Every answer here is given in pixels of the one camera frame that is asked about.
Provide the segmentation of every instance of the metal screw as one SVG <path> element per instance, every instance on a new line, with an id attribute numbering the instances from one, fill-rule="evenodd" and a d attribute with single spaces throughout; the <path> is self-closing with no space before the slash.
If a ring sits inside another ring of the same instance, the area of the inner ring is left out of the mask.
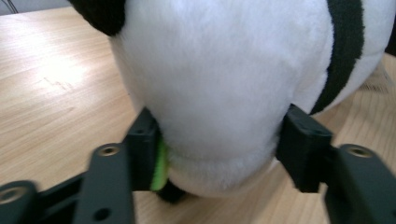
<path id="1" fill-rule="evenodd" d="M 25 187 L 15 187 L 0 191 L 0 204 L 15 202 L 22 197 L 26 191 L 27 189 Z"/>
<path id="2" fill-rule="evenodd" d="M 99 150 L 98 154 L 99 156 L 113 156 L 119 153 L 120 149 L 117 147 L 105 147 Z"/>
<path id="3" fill-rule="evenodd" d="M 347 152 L 350 154 L 357 156 L 357 157 L 362 157 L 362 158 L 371 158 L 373 157 L 373 154 L 368 151 L 367 149 L 364 149 L 362 147 L 349 147 L 347 149 Z"/>

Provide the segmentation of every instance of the wooden surface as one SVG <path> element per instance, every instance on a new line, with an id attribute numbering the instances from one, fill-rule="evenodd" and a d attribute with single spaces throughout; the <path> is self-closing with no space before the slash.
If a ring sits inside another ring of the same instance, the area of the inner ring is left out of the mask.
<path id="1" fill-rule="evenodd" d="M 135 118 L 106 37 L 71 8 L 0 17 L 0 52 L 0 185 L 33 179 L 48 189 L 77 175 L 92 150 L 119 142 Z M 396 59 L 383 63 L 396 80 Z M 336 145 L 372 148 L 396 172 L 395 89 L 358 91 L 318 119 Z M 299 193 L 280 165 L 236 198 L 170 205 L 134 195 L 139 224 L 328 223 L 322 195 Z"/>

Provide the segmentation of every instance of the black mount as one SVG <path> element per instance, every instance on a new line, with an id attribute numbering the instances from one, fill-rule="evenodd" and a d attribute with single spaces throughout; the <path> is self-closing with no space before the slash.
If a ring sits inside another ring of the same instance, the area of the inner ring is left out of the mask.
<path id="1" fill-rule="evenodd" d="M 365 147 L 331 146 L 332 133 L 291 106 L 284 118 L 276 157 L 301 192 L 328 189 L 332 224 L 396 223 L 396 179 Z M 149 190 L 160 131 L 144 109 L 124 140 L 92 153 L 86 173 L 37 192 L 31 181 L 0 187 L 1 224 L 134 223 L 132 191 Z M 159 196 L 174 203 L 184 194 L 168 181 Z"/>

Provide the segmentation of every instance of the white plush fabric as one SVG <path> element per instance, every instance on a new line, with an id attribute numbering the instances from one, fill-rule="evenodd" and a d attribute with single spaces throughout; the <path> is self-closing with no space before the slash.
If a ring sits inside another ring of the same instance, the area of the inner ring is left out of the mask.
<path id="1" fill-rule="evenodd" d="M 395 1 L 364 5 L 365 55 L 336 102 L 388 42 Z M 160 123 L 171 180 L 203 196 L 251 186 L 268 170 L 289 105 L 309 112 L 323 89 L 327 1 L 133 0 L 125 11 L 110 43 L 136 111 L 145 105 Z"/>

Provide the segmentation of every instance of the black stripe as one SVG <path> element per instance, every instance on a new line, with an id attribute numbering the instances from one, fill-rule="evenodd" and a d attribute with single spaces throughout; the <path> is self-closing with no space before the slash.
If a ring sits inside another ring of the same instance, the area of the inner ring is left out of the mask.
<path id="1" fill-rule="evenodd" d="M 325 87 L 311 114 L 322 111 L 345 87 L 364 44 L 361 0 L 328 0 L 334 27 L 331 63 Z"/>
<path id="2" fill-rule="evenodd" d="M 76 11 L 98 31 L 116 35 L 125 23 L 125 0 L 69 0 Z"/>

